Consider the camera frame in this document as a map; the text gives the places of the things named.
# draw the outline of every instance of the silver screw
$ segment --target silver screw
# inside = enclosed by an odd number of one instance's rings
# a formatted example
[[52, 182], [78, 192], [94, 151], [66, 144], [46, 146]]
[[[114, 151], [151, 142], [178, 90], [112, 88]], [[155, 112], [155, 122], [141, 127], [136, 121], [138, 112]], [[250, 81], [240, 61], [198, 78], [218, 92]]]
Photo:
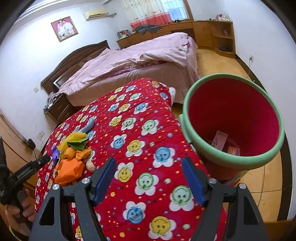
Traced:
[[90, 181], [89, 178], [84, 178], [84, 179], [82, 179], [82, 183], [83, 183], [83, 184], [87, 184], [87, 183], [89, 183], [89, 181]]
[[217, 180], [214, 179], [214, 178], [210, 178], [210, 179], [209, 179], [209, 183], [210, 183], [210, 184], [216, 184], [216, 183], [217, 183]]
[[59, 189], [59, 184], [54, 184], [53, 187], [52, 187], [52, 189], [53, 189], [53, 190], [57, 190], [57, 189]]
[[246, 186], [246, 184], [244, 184], [244, 183], [240, 183], [240, 184], [239, 184], [239, 188], [240, 188], [240, 189], [246, 189], [247, 186]]

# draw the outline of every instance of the blue gripper pad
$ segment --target blue gripper pad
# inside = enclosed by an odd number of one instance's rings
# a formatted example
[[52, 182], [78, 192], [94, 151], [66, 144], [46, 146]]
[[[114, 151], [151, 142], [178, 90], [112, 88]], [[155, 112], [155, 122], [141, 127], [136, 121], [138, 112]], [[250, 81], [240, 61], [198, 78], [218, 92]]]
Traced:
[[207, 193], [207, 176], [196, 168], [189, 157], [182, 159], [182, 170], [194, 200], [204, 207], [207, 201], [204, 197]]
[[97, 169], [91, 176], [91, 193], [95, 195], [92, 200], [96, 205], [102, 202], [116, 172], [116, 160], [109, 157], [102, 168]]

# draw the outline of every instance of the air conditioner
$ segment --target air conditioner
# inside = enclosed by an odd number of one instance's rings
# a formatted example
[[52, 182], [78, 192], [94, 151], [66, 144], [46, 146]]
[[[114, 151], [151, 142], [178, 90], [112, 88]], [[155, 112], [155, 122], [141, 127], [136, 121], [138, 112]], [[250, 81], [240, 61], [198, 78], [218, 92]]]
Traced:
[[92, 11], [88, 11], [88, 12], [83, 13], [85, 20], [91, 20], [93, 18], [104, 18], [107, 15], [108, 15], [108, 12], [106, 12], [106, 10], [102, 10], [102, 9], [96, 9], [96, 10], [92, 10]]

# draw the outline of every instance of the human hand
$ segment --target human hand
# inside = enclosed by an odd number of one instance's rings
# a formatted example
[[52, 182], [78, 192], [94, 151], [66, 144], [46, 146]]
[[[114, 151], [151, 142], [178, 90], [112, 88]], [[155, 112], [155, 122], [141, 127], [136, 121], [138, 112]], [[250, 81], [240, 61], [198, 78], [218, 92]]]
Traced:
[[[34, 210], [34, 206], [30, 204], [30, 199], [28, 198], [29, 196], [29, 190], [26, 189], [26, 198], [25, 200], [21, 203], [24, 211], [23, 211], [23, 216], [25, 218], [28, 218], [29, 221], [34, 222], [34, 220], [37, 217], [37, 213]], [[14, 214], [19, 214], [20, 210], [19, 208], [12, 206], [12, 205], [7, 205], [5, 214], [7, 216], [8, 222], [11, 226], [11, 228], [22, 235], [27, 236], [27, 234], [24, 232], [24, 230], [20, 227], [20, 224], [16, 222], [15, 217], [13, 216]]]

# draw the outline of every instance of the black baseboard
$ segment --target black baseboard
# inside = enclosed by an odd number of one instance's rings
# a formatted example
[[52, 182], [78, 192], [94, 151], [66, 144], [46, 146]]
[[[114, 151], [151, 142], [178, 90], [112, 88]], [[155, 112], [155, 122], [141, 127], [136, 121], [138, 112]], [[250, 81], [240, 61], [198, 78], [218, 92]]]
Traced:
[[[248, 73], [249, 67], [246, 65], [246, 63], [242, 61], [241, 58], [237, 55], [236, 55], [236, 60], [242, 66], [242, 68]], [[262, 89], [264, 89], [264, 91], [266, 91], [252, 70], [250, 71], [249, 77], [255, 84], [257, 84]], [[281, 192], [281, 205], [279, 209], [279, 215], [277, 218], [278, 221], [287, 219], [289, 209], [290, 209], [291, 196], [292, 196], [292, 162], [291, 162], [291, 153], [290, 153], [290, 148], [289, 148], [286, 133], [285, 133], [284, 143], [281, 148], [281, 166], [282, 166], [283, 182], [282, 182], [282, 192]]]

